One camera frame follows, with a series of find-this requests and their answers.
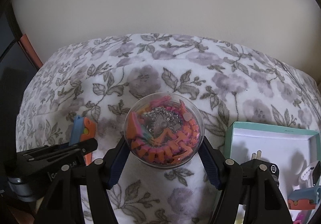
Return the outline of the black USB charger cube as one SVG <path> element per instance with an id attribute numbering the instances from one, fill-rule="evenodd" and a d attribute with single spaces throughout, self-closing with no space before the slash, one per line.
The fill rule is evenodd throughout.
<path id="1" fill-rule="evenodd" d="M 252 169 L 259 168 L 262 171 L 267 171 L 270 168 L 270 163 L 262 160 L 262 151 L 257 150 L 251 155 L 251 159 L 246 163 L 247 167 Z"/>

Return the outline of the orange blue utility knife toy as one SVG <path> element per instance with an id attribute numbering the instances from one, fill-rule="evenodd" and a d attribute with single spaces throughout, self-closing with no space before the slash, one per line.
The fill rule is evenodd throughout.
<path id="1" fill-rule="evenodd" d="M 93 139 L 96 134 L 96 123 L 87 117 L 76 115 L 71 130 L 69 147 L 78 143 L 85 142 L 86 148 L 82 148 L 82 154 L 85 164 L 88 166 L 92 162 Z"/>

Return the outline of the white smartwatch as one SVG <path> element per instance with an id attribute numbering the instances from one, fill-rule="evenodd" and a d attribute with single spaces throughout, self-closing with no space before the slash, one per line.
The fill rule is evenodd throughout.
<path id="1" fill-rule="evenodd" d="M 305 168 L 299 176 L 301 188 L 311 188 L 317 185 L 320 179 L 320 161 L 312 162 Z"/>

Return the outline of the black toy car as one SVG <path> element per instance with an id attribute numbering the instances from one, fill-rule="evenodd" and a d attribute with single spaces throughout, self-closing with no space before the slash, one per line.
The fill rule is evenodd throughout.
<path id="1" fill-rule="evenodd" d="M 271 175 L 272 175 L 275 183 L 277 184 L 277 186 L 279 186 L 280 183 L 279 183 L 278 178 L 279 178 L 280 171 L 279 171 L 277 165 L 271 163 L 271 164 L 269 165 L 269 171 L 270 171 L 270 173 L 271 173 Z"/>

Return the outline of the pink fitness band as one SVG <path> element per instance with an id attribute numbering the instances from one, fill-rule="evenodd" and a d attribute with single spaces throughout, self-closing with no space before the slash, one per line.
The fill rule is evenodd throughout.
<path id="1" fill-rule="evenodd" d="M 293 221 L 293 224 L 303 224 L 304 220 L 305 220 L 305 215 L 303 213 L 300 213 L 297 215 L 296 219 Z"/>

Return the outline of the teal white box lid tray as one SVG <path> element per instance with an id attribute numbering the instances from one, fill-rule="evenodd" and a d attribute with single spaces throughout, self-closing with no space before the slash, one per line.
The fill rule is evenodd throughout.
<path id="1" fill-rule="evenodd" d="M 226 133 L 224 156 L 239 164 L 251 159 L 257 150 L 262 151 L 262 160 L 276 164 L 279 174 L 279 189 L 288 205 L 288 196 L 301 188 L 299 176 L 309 164 L 320 161 L 320 135 L 315 130 L 297 129 L 270 124 L 235 122 Z M 305 220 L 312 219 L 314 210 L 290 210 L 293 220 L 303 213 Z"/>

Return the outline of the floral white blanket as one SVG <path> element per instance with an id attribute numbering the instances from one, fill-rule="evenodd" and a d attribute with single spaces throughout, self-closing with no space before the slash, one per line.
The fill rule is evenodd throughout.
<path id="1" fill-rule="evenodd" d="M 234 121 L 320 130 L 320 92 L 304 72 L 226 41 L 131 34 L 58 49 L 24 92 L 16 148 L 68 142 L 73 118 L 84 115 L 97 123 L 92 158 L 102 158 L 118 143 L 129 109 L 155 92 L 193 102 L 220 150 Z M 131 154 L 108 195 L 119 223 L 208 223 L 216 190 L 198 156 L 162 171 Z"/>

